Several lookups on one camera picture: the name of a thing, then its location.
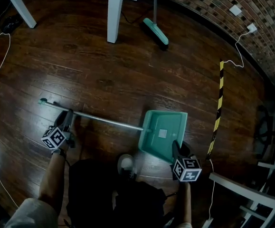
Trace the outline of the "person's black trousers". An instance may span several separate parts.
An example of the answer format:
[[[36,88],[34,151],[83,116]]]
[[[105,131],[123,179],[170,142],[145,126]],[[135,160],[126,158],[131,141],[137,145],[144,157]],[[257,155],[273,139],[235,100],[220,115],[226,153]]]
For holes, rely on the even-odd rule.
[[[166,196],[109,165],[79,160],[69,168],[67,214],[73,228],[163,228]]]

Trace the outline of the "green dustpan with metal handle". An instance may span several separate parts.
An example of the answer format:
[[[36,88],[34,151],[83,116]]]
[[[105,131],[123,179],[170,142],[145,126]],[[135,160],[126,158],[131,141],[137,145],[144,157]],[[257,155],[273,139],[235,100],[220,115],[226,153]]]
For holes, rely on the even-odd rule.
[[[57,104],[49,103],[47,99],[41,98],[39,104],[49,106],[62,111],[68,111],[68,108],[61,107]],[[138,148],[151,154],[168,163],[173,163],[172,143],[177,141],[179,145],[182,144],[188,114],[184,112],[171,112],[160,110],[149,110],[146,112],[142,127],[129,125],[121,122],[116,122],[101,117],[85,114],[83,112],[74,111],[74,116],[82,118],[89,118],[136,131],[140,131]]]

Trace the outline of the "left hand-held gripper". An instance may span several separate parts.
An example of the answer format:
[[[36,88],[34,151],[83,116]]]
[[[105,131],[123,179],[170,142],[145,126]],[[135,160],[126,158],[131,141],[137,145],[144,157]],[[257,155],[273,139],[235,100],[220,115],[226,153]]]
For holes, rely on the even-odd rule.
[[[70,132],[73,116],[72,109],[62,111],[55,120],[54,126],[49,126],[45,131],[41,140],[50,150],[59,148],[63,142],[66,142],[70,148],[75,147],[74,136]]]

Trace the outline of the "white square table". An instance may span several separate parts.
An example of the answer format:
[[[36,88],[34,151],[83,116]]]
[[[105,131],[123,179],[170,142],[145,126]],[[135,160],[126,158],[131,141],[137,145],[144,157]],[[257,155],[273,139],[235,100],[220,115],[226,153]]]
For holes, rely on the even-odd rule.
[[[29,28],[36,26],[36,21],[30,14],[22,0],[10,0],[17,12],[23,18]],[[107,13],[107,41],[115,43],[118,37],[119,22],[121,16],[123,0],[108,0],[108,13]]]

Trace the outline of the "green broom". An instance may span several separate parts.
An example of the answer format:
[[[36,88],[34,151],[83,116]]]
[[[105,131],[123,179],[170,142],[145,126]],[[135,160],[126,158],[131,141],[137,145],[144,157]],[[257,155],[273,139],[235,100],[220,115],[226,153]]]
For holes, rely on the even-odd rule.
[[[163,51],[169,47],[169,40],[157,26],[157,0],[153,0],[153,19],[145,18],[140,24],[141,29],[150,36]]]

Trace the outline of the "person's right forearm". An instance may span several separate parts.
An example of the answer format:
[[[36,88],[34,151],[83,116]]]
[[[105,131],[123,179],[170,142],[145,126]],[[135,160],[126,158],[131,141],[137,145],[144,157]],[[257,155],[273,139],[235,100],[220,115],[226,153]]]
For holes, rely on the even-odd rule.
[[[191,224],[191,187],[189,182],[180,183],[175,207],[175,225]]]

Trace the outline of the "yellow black striped floor tape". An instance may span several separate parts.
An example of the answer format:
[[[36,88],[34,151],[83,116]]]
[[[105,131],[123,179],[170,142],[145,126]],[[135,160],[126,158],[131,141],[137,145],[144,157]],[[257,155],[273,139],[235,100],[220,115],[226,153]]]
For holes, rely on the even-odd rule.
[[[214,130],[213,130],[213,135],[211,138],[211,142],[209,145],[209,149],[206,155],[206,160],[209,161],[211,157],[211,153],[214,147],[216,135],[218,132],[218,127],[220,123],[220,118],[221,118],[221,112],[222,112],[222,102],[223,102],[223,86],[224,86],[224,61],[221,59],[219,62],[219,96],[218,96],[218,109],[217,109],[217,115],[215,119],[215,125],[214,125]]]

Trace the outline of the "person's left forearm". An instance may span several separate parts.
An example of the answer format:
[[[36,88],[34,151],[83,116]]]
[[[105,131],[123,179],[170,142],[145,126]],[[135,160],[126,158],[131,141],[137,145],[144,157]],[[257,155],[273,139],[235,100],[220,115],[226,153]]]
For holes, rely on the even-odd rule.
[[[50,205],[57,214],[63,202],[65,163],[66,151],[55,149],[39,188],[38,199]]]

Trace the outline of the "person's white shoe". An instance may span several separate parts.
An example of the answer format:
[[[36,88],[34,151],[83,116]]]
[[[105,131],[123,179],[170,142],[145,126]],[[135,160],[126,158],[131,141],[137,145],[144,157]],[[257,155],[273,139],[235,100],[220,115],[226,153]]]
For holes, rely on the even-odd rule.
[[[122,154],[117,161],[117,170],[120,177],[134,180],[137,176],[137,169],[133,156]]]

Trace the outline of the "grey desk with white legs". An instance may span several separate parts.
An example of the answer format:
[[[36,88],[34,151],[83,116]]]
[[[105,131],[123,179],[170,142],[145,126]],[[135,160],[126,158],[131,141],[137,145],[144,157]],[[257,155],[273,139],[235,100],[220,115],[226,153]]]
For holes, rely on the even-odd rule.
[[[252,209],[248,209],[243,206],[240,207],[246,213],[264,221],[260,228],[269,228],[272,225],[273,220],[275,219],[275,197],[274,196],[271,196],[263,192],[246,187],[244,185],[241,185],[215,172],[212,172],[209,178],[215,183],[235,192],[236,194],[239,194],[255,203],[271,208],[272,211],[270,212],[268,217],[264,217],[259,215]]]

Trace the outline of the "black plastic bag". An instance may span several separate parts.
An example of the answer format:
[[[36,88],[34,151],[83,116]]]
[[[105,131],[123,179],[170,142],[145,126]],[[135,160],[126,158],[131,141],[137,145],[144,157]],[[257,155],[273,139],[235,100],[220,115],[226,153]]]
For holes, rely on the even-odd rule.
[[[12,33],[18,26],[22,24],[23,20],[19,14],[7,17],[2,26],[1,31],[5,34]]]

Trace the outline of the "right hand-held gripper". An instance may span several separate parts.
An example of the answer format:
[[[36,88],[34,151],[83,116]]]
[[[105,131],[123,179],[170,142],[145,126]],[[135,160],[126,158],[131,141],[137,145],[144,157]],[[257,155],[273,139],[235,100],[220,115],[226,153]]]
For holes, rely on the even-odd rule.
[[[177,141],[172,143],[174,163],[170,166],[172,179],[179,182],[194,182],[202,172],[200,160],[191,155],[190,146],[185,142],[181,147]]]

